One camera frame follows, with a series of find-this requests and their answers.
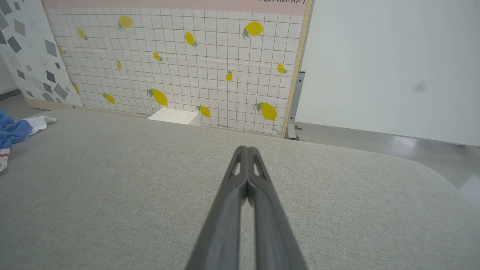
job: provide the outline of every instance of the grid pattern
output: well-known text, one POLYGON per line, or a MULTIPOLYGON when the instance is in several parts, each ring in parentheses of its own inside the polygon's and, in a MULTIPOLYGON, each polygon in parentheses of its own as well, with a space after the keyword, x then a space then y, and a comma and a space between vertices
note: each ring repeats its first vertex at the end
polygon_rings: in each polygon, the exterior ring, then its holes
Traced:
POLYGON ((85 106, 152 115, 161 107, 147 95, 154 88, 165 94, 170 109, 207 107, 211 115, 201 116, 202 125, 280 136, 302 16, 153 8, 50 9, 47 15, 85 106), (119 31, 123 15, 133 25, 119 31), (252 21, 264 30, 244 39, 252 21), (87 40, 79 37, 78 27, 87 40), (186 31, 197 47, 185 41, 186 31), (287 73, 280 73, 278 64, 287 73), (228 70, 231 81, 226 81, 228 70), (275 121, 253 109, 258 102, 275 107, 275 121))

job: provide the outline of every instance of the wooden frame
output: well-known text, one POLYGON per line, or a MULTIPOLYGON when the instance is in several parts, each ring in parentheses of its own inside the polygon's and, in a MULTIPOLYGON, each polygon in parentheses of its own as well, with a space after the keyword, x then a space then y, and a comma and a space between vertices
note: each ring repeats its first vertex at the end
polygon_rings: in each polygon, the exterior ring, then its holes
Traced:
POLYGON ((292 84, 290 85, 290 93, 288 94, 287 108, 285 109, 285 118, 283 120, 281 138, 285 137, 287 131, 287 122, 290 117, 290 107, 292 106, 293 91, 295 90, 295 84, 297 83, 297 74, 300 69, 300 64, 303 59, 303 50, 305 49, 305 41, 307 39, 307 31, 310 21, 310 15, 312 13, 313 0, 307 0, 307 6, 305 7, 305 14, 303 16, 303 22, 300 33, 300 42, 297 51, 297 58, 295 59, 295 67, 293 69, 292 84))

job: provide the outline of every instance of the blue cloth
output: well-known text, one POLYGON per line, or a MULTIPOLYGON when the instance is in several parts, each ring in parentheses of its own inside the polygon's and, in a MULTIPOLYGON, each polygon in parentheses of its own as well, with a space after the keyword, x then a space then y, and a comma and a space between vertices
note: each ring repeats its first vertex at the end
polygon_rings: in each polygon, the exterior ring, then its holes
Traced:
POLYGON ((26 120, 14 121, 0 110, 0 149, 12 148, 12 144, 25 140, 32 129, 26 120))

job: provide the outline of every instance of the lemon print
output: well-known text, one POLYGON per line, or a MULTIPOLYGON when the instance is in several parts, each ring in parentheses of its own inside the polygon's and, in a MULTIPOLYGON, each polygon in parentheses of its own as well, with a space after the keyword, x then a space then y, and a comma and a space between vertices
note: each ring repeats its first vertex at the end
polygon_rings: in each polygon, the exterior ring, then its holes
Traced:
POLYGON ((147 95, 153 97, 160 105, 168 107, 168 100, 164 93, 158 91, 157 89, 151 88, 147 90, 147 95))
POLYGON ((153 57, 157 59, 157 61, 162 61, 162 58, 160 57, 160 55, 158 55, 158 52, 154 52, 153 57))
POLYGON ((227 76, 225 77, 225 79, 229 82, 229 81, 232 80, 232 78, 233 78, 233 74, 232 74, 232 72, 229 70, 229 71, 227 72, 227 76))
POLYGON ((188 44, 190 44, 193 47, 198 46, 198 42, 195 41, 193 36, 190 34, 190 32, 185 33, 185 40, 187 41, 188 44))
POLYGON ((118 24, 118 29, 121 31, 122 29, 125 28, 130 28, 130 26, 133 24, 132 19, 128 16, 122 16, 119 19, 119 24, 118 24))
POLYGON ((84 31, 82 29, 80 29, 79 27, 77 27, 77 33, 78 33, 78 36, 81 39, 84 39, 84 40, 88 39, 88 37, 85 35, 84 31))
POLYGON ((210 110, 205 106, 197 106, 197 110, 201 112, 204 116, 210 118, 210 110))
POLYGON ((111 95, 103 93, 102 97, 107 99, 108 102, 110 102, 112 104, 115 104, 115 100, 113 99, 113 97, 111 95))
POLYGON ((243 29, 243 39, 250 36, 258 36, 264 28, 259 22, 251 22, 243 29))
POLYGON ((267 120, 272 120, 272 121, 275 121, 275 118, 276 118, 276 110, 275 108, 268 104, 268 103, 263 103, 263 102, 260 102, 260 103, 257 103, 253 106, 253 109, 257 109, 257 111, 262 111, 262 115, 265 117, 265 119, 267 120))
POLYGON ((78 86, 76 83, 72 82, 73 84, 73 88, 75 88, 75 90, 77 91, 77 94, 80 94, 80 90, 78 90, 78 86))
POLYGON ((276 69, 278 70, 278 72, 280 72, 280 73, 282 73, 282 74, 287 73, 287 70, 285 69, 285 67, 284 67, 282 64, 278 64, 278 66, 276 67, 276 69))

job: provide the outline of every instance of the black baseboard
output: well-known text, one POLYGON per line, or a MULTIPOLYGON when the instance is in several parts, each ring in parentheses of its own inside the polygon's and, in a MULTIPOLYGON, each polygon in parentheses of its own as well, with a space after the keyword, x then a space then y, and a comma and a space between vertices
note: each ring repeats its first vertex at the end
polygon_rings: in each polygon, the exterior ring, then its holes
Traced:
POLYGON ((14 90, 14 91, 10 91, 10 92, 1 94, 1 95, 0 95, 0 101, 6 100, 7 98, 15 97, 15 96, 21 95, 21 94, 22 94, 22 93, 20 92, 20 89, 17 89, 17 90, 14 90))

